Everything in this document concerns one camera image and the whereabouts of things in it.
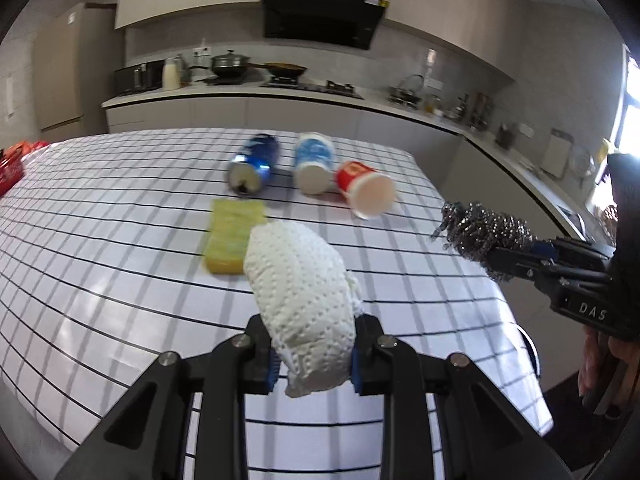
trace white tablecloth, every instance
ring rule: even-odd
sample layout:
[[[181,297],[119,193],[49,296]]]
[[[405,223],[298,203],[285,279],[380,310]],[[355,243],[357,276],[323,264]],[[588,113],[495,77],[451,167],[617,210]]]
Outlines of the white tablecloth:
[[[256,133],[200,128],[68,140],[31,155],[26,176],[0,198],[2,379],[69,449],[158,353],[208,352],[257,313],[244,276],[213,276],[200,258],[212,199],[233,197],[226,162]],[[393,211],[363,221],[335,191],[310,198],[294,189],[297,135],[273,133],[280,161],[260,194],[270,218],[302,222],[333,245],[387,333],[425,354],[465,352],[548,431],[550,414],[499,288],[477,264],[444,250],[442,238],[429,240],[442,199],[413,158],[334,139],[338,162],[362,160],[398,184]],[[347,383],[289,399],[285,385],[247,399],[251,478],[377,479],[382,398],[357,397]],[[431,421],[442,478],[435,413]]]

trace blue and white cup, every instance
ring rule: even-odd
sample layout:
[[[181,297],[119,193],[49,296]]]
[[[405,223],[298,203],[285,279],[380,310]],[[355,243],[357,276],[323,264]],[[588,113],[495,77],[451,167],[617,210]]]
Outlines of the blue and white cup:
[[[324,193],[334,179],[335,148],[331,139],[322,134],[300,134],[296,147],[293,179],[305,194]]]

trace gas stove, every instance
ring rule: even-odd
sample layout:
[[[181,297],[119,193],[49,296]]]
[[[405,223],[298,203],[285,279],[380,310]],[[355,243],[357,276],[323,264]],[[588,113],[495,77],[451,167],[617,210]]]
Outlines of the gas stove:
[[[362,97],[356,92],[353,85],[340,85],[333,81],[327,81],[323,86],[313,83],[301,83],[297,79],[273,77],[262,86],[267,88],[290,88],[293,90],[320,92],[322,94],[342,95],[345,97],[353,97],[354,99],[362,99]]]

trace paper cup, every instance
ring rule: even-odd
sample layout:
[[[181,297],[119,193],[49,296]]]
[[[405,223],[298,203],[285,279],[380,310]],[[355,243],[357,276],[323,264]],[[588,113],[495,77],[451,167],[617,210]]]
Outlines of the paper cup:
[[[324,193],[334,176],[334,144],[329,137],[309,132],[300,135],[293,173],[296,187],[305,194]]]
[[[391,177],[357,160],[343,163],[335,179],[349,207],[360,218],[379,216],[396,201],[396,184]]]

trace screw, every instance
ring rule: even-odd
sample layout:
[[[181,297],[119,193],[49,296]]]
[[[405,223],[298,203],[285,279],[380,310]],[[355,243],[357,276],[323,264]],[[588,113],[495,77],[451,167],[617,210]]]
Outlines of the screw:
[[[251,344],[251,338],[247,334],[239,334],[231,340],[231,344],[236,348],[246,348]]]
[[[465,368],[471,362],[465,354],[460,352],[451,354],[449,360],[456,368]]]
[[[180,356],[176,352],[169,350],[168,352],[164,352],[158,356],[158,362],[162,366],[171,366],[178,362],[178,357]]]
[[[394,346],[398,346],[398,340],[392,335],[381,335],[378,338],[378,344],[382,346],[382,348],[393,348]]]

